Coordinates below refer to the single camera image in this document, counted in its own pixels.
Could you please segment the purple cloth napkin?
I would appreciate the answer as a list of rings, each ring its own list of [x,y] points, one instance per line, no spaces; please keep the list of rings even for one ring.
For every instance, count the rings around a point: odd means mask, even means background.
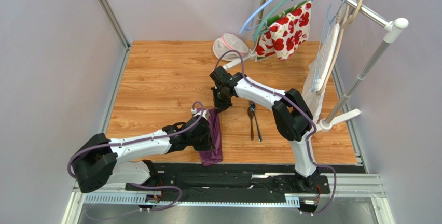
[[[210,113],[208,122],[214,149],[199,152],[200,160],[203,166],[211,166],[223,161],[222,129],[219,114],[216,112],[215,108],[209,109],[208,112]]]

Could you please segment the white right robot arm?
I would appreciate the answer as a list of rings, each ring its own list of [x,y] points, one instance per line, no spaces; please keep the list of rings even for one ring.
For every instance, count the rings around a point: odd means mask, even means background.
[[[278,90],[252,80],[237,72],[232,75],[219,66],[210,73],[216,113],[232,106],[232,97],[253,101],[272,111],[278,132],[290,142],[294,154],[295,172],[304,186],[316,183],[320,173],[311,161],[312,147],[306,143],[308,133],[314,128],[313,115],[301,93],[291,88]]]

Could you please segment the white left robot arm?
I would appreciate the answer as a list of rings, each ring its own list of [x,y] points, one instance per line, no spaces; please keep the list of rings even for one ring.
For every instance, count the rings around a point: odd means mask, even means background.
[[[164,155],[193,147],[196,151],[214,149],[207,109],[194,110],[187,122],[129,138],[93,135],[69,160],[67,170],[82,193],[98,190],[115,180],[118,167],[150,155]]]

